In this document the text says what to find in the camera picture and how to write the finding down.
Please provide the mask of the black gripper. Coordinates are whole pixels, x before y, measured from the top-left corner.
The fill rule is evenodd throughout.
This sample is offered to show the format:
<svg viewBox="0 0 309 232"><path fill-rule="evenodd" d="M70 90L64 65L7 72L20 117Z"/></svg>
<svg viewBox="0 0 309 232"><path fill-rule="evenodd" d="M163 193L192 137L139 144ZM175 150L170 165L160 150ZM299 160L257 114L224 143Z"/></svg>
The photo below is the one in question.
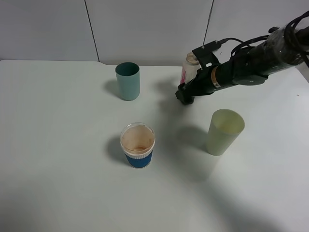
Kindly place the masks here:
<svg viewBox="0 0 309 232"><path fill-rule="evenodd" d="M183 105L190 105L194 102L195 96L211 95L216 91L236 85L233 83L231 66L223 65L217 57L213 57L197 71L194 79L180 84L175 95Z"/></svg>

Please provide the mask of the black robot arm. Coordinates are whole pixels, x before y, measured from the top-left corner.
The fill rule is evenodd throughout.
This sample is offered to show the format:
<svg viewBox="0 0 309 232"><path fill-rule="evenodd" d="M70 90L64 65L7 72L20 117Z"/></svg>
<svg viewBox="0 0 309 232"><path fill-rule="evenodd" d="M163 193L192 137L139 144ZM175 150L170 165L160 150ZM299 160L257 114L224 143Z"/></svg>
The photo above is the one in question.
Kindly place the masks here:
<svg viewBox="0 0 309 232"><path fill-rule="evenodd" d="M231 51L231 57L225 63L220 63L214 52L229 38L194 49L193 55L201 67L192 80L178 85L177 99L184 105L190 105L197 96L211 95L236 85L260 85L271 74L301 63L308 64L309 29L296 28L308 16L305 12L283 28L272 27L268 35L241 42Z"/></svg>

